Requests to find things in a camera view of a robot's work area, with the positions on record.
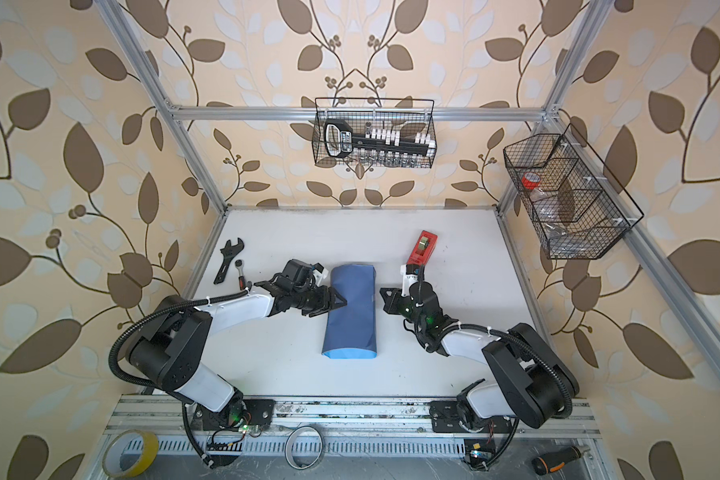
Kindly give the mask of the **light blue wrapping paper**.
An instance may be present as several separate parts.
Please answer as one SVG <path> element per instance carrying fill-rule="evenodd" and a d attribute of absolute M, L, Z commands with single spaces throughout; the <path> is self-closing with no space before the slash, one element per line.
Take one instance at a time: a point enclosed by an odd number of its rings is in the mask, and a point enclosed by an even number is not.
<path fill-rule="evenodd" d="M 375 277 L 372 265 L 345 264 L 331 272 L 331 286 L 347 304 L 328 313 L 322 355 L 333 360 L 377 356 Z"/>

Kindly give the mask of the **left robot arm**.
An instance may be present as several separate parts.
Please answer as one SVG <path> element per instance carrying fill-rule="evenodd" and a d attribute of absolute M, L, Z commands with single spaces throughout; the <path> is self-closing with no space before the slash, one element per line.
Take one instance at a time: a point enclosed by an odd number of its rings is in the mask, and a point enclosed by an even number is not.
<path fill-rule="evenodd" d="M 202 363 L 207 340 L 290 309 L 316 317 L 345 307 L 348 301 L 325 285 L 325 278 L 321 264 L 292 259 L 270 279 L 244 283 L 237 293 L 198 300 L 168 296 L 115 340 L 108 356 L 110 371 L 126 383 L 196 405 L 214 415 L 220 429 L 236 427 L 247 419 L 244 395 Z"/>

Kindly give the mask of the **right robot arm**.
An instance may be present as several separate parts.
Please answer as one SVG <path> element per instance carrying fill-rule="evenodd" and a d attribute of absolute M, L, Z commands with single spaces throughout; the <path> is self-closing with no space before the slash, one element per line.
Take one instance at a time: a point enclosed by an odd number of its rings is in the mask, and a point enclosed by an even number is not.
<path fill-rule="evenodd" d="M 428 353 L 460 357 L 487 366 L 494 382 L 479 379 L 456 396 L 459 427 L 480 432 L 494 417 L 510 417 L 538 429 L 573 413 L 578 380 L 538 332 L 527 323 L 507 331 L 465 323 L 446 314 L 432 285 L 382 288 L 383 310 L 403 325 Z"/>

